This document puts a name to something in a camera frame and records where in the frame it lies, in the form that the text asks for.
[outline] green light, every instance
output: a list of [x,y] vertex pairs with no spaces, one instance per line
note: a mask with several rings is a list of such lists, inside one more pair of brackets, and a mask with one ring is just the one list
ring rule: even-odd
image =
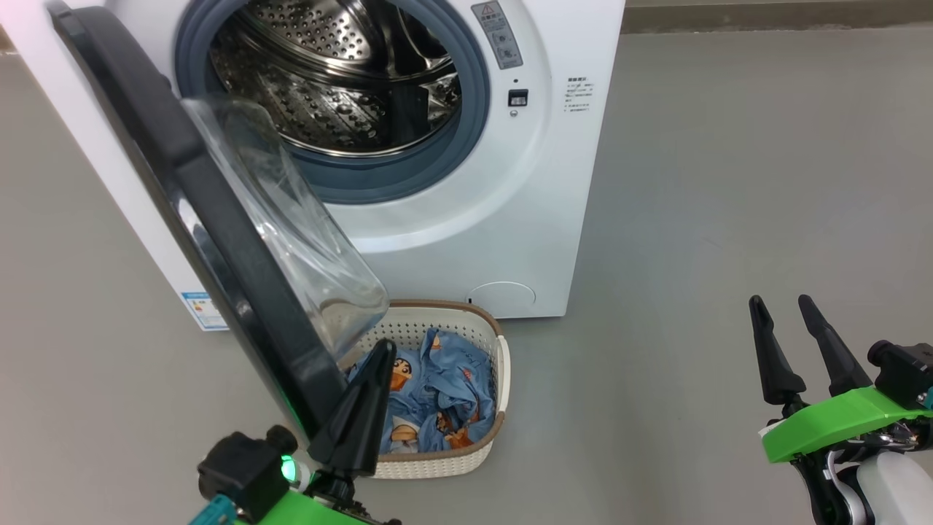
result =
[[291,456],[282,456],[282,475],[289,482],[295,481],[295,476],[296,476],[295,460],[292,460]]

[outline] white washing machine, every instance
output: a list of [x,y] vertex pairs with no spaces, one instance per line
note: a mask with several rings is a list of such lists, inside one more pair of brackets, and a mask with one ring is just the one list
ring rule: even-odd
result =
[[[68,4],[115,15],[128,33],[82,37],[141,49],[176,95],[263,105],[392,298],[564,314],[623,0]],[[223,329],[95,97],[95,64],[52,25],[64,7],[5,0],[0,23],[179,298]]]

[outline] basket rim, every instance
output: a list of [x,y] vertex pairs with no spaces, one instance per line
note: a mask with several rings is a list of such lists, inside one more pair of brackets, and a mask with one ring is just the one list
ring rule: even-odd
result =
[[399,463],[399,462],[409,462],[409,461],[433,461],[433,460],[450,460],[453,458],[461,458],[463,456],[469,456],[474,452],[479,452],[483,447],[486,447],[495,439],[495,435],[499,433],[499,430],[502,428],[502,424],[506,421],[506,413],[499,412],[495,415],[495,422],[493,423],[493,428],[483,436],[480,441],[477,441],[473,445],[464,448],[458,448],[456,450],[439,450],[437,452],[418,452],[416,454],[380,454],[379,463]]
[[482,320],[489,323],[493,327],[493,332],[498,337],[503,335],[502,326],[499,325],[499,321],[486,310],[483,310],[479,306],[470,304],[470,303],[458,303],[456,301],[435,301],[432,299],[400,299],[392,301],[389,303],[390,308],[438,308],[446,310],[461,310],[464,312],[469,312],[471,314],[476,314],[482,318]]

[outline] washing machine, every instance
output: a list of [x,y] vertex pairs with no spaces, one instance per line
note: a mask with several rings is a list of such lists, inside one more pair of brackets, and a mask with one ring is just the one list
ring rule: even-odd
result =
[[125,31],[82,37],[153,63],[140,91],[262,105],[392,298],[565,313],[623,0],[66,1],[6,0],[0,23],[204,330],[226,325],[56,9],[112,14]]

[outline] gray floor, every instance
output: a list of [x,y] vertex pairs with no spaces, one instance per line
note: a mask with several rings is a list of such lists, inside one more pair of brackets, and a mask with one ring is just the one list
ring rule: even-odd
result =
[[[201,454],[275,405],[176,303],[16,59],[0,84],[5,520],[184,523]],[[931,92],[931,30],[624,37],[569,312],[506,324],[493,453],[361,499],[409,525],[812,522],[760,449],[778,410],[746,301],[767,300],[809,401],[827,380],[799,293],[859,355],[933,341]]]

